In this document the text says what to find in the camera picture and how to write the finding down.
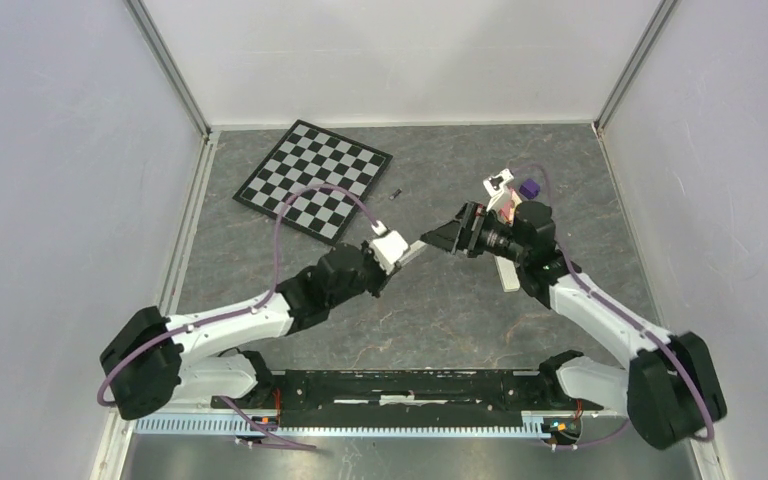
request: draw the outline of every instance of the gray floor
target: gray floor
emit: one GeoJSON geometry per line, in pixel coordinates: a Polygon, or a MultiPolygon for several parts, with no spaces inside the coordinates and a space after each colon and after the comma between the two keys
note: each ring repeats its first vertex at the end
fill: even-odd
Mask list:
{"type": "MultiPolygon", "coordinates": [[[[451,219],[466,200],[486,200],[481,179],[506,166],[539,162],[555,182],[555,219],[569,253],[608,293],[653,318],[640,265],[595,136],[587,125],[403,127],[340,130],[392,153],[368,199],[370,208],[408,241],[451,219]],[[396,200],[387,197],[403,190],[396,200]]],[[[281,137],[280,131],[224,132],[198,223],[179,312],[249,298],[270,282],[271,220],[231,196],[281,137]]],[[[371,236],[355,217],[344,241],[371,236]]],[[[315,262],[326,247],[282,231],[282,278],[315,262]]],[[[531,368],[578,349],[613,359],[572,322],[522,293],[501,290],[492,258],[429,251],[395,277],[378,300],[356,298],[328,322],[247,348],[273,369],[531,368]]],[[[589,434],[611,420],[589,420],[589,434]]],[[[249,452],[227,439],[138,436],[125,478],[569,478],[685,479],[696,467],[682,444],[667,452],[633,431],[606,446],[552,455],[511,440],[312,439],[316,454],[249,452]]]]}
{"type": "MultiPolygon", "coordinates": [[[[231,199],[283,132],[223,132],[198,223],[179,312],[238,302],[263,291],[272,272],[272,220],[231,199]]],[[[339,130],[394,156],[369,207],[409,241],[450,220],[467,200],[486,200],[481,180],[531,162],[553,176],[555,218],[574,260],[608,293],[651,318],[640,266],[607,166],[587,125],[498,125],[339,130]],[[403,193],[387,197],[397,188],[403,193]]],[[[372,235],[361,215],[344,241],[372,235]]],[[[284,278],[315,263],[324,244],[282,231],[284,278]]],[[[522,293],[503,293],[490,257],[428,251],[378,300],[356,298],[328,322],[251,345],[285,368],[527,368],[574,348],[612,358],[578,326],[522,293]]]]}

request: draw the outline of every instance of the purple block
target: purple block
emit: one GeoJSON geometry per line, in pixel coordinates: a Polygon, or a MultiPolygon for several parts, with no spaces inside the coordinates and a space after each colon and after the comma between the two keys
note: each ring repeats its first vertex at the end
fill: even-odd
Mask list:
{"type": "Polygon", "coordinates": [[[537,195],[540,194],[540,185],[537,184],[533,179],[528,179],[524,182],[522,182],[522,185],[519,186],[519,193],[521,193],[525,198],[529,200],[534,200],[537,198],[537,195]]]}

